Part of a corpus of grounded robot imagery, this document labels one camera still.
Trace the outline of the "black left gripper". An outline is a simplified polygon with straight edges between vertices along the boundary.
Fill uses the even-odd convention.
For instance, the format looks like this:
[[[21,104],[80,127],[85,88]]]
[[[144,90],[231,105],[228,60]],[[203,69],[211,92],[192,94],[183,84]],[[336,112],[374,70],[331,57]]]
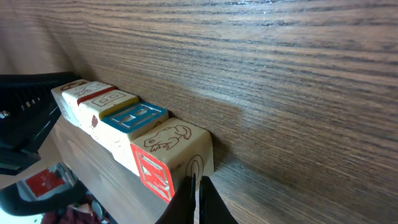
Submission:
[[[51,89],[79,78],[73,72],[1,75],[1,174],[20,174],[41,160],[39,148],[61,115]]]

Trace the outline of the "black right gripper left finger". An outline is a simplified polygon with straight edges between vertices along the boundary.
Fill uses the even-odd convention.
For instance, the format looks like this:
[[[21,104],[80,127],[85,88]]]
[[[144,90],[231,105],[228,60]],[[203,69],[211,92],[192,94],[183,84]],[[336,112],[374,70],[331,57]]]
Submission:
[[[193,224],[196,207],[196,174],[186,176],[155,224]]]

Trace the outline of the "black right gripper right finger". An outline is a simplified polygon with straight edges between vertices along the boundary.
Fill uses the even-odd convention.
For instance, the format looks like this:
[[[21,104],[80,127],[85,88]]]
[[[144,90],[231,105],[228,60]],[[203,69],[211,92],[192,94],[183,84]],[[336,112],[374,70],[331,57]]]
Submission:
[[[199,207],[200,224],[238,224],[208,176],[200,181]]]

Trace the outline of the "green soccer ball block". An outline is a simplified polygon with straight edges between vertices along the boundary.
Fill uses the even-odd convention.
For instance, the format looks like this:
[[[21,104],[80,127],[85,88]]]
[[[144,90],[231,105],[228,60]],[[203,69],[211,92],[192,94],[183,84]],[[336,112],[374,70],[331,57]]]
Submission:
[[[75,115],[72,112],[72,109],[69,107],[68,103],[62,96],[62,93],[66,90],[75,88],[80,85],[84,85],[86,83],[88,83],[88,80],[79,79],[51,89],[54,100],[56,101],[63,117],[74,126],[78,126],[78,120],[76,119]]]

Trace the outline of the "red letter M block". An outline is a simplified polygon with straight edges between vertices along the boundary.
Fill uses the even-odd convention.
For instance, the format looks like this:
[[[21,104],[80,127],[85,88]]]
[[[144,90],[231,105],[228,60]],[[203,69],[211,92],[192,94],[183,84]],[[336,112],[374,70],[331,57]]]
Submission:
[[[80,103],[115,89],[114,85],[95,81],[65,90],[62,92],[62,96],[75,117],[76,125],[79,126],[83,120],[83,115],[79,109]]]

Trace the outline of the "red top wooden block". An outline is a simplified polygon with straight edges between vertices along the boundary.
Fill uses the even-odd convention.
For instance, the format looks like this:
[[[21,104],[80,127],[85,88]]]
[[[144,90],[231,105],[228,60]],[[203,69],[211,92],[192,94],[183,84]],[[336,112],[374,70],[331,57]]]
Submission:
[[[170,118],[131,143],[142,183],[169,203],[186,176],[215,171],[213,141],[209,131],[177,118]]]

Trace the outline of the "letter B wooden block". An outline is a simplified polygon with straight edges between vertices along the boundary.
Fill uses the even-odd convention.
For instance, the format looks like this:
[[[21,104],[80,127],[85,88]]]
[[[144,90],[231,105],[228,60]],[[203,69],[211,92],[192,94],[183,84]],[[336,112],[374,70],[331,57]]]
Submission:
[[[80,128],[94,135],[100,121],[107,115],[137,103],[139,97],[121,90],[111,90],[79,104]]]

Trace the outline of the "blue top spiral block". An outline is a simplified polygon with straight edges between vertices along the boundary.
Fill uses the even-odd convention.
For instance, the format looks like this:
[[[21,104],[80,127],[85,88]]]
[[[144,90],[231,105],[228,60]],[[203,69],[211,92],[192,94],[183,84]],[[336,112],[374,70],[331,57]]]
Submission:
[[[139,102],[105,116],[95,127],[95,139],[114,159],[139,175],[131,142],[168,120],[169,112],[159,106]]]

